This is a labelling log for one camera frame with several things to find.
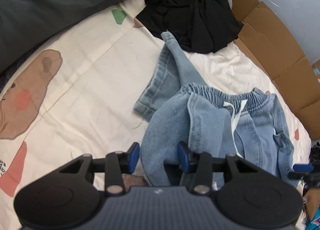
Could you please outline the light blue denim jeans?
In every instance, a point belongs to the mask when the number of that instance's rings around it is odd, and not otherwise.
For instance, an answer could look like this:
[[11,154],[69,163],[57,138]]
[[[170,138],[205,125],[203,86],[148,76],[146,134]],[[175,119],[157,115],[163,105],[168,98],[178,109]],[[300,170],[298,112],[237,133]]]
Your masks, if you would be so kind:
[[289,179],[294,146],[285,113],[274,93],[258,88],[230,95],[203,80],[170,32],[155,71],[134,110],[149,124],[140,149],[144,173],[153,186],[189,186],[193,175],[170,176],[167,165],[178,165],[177,145],[224,158],[236,154],[255,166]]

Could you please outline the black garment pile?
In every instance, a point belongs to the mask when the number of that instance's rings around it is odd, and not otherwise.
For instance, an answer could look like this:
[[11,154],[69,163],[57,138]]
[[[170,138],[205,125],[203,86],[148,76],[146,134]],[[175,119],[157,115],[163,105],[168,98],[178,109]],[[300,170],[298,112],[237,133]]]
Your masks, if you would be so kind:
[[228,0],[144,0],[137,15],[155,37],[168,31],[183,50],[215,53],[238,38],[243,24],[234,16]]

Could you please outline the flattened brown cardboard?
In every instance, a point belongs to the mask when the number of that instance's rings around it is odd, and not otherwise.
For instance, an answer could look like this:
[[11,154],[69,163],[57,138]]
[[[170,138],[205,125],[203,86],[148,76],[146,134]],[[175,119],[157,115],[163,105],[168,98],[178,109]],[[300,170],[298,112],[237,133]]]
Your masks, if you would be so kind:
[[274,12],[258,0],[232,0],[244,26],[238,45],[269,76],[312,140],[319,139],[319,64],[310,65]]

